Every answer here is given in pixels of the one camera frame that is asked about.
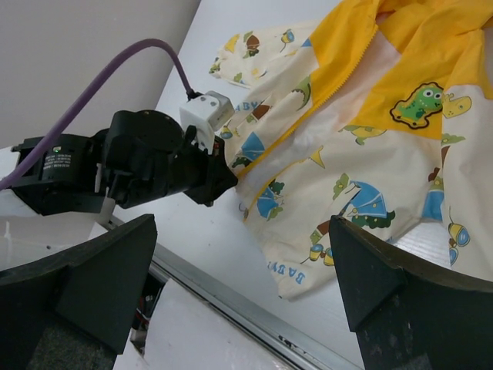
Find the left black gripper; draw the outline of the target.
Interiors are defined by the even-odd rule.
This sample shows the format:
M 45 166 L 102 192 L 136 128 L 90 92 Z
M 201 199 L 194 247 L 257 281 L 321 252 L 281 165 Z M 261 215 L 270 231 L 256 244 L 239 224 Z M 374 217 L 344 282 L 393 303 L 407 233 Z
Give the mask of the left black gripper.
M 177 193 L 213 206 L 238 179 L 223 153 L 209 155 L 192 143 L 195 133 L 155 110 L 116 112 L 110 127 L 92 137 L 98 193 L 124 209 Z

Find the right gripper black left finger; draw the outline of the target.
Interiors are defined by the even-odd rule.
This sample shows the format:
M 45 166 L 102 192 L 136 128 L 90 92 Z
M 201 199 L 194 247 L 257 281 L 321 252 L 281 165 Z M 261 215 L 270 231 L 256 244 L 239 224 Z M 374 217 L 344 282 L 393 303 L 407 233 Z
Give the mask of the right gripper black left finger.
M 156 246 L 152 214 L 1 272 L 3 369 L 111 369 Z

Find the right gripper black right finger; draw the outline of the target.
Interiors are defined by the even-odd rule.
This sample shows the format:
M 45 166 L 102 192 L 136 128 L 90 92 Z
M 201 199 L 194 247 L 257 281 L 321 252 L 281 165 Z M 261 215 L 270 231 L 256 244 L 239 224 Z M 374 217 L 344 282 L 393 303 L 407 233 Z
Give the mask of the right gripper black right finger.
M 490 369 L 492 283 L 388 244 L 342 217 L 329 225 L 350 331 L 366 369 Z

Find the yellow cream printed kids jacket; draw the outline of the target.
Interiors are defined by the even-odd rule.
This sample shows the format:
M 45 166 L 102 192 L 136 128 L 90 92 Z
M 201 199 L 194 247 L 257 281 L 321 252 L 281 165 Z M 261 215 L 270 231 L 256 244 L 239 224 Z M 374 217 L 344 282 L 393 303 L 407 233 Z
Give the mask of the yellow cream printed kids jacket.
M 210 73 L 250 89 L 220 135 L 282 298 L 335 276 L 334 216 L 384 241 L 440 222 L 450 267 L 491 279 L 490 1 L 343 1 L 233 35 Z

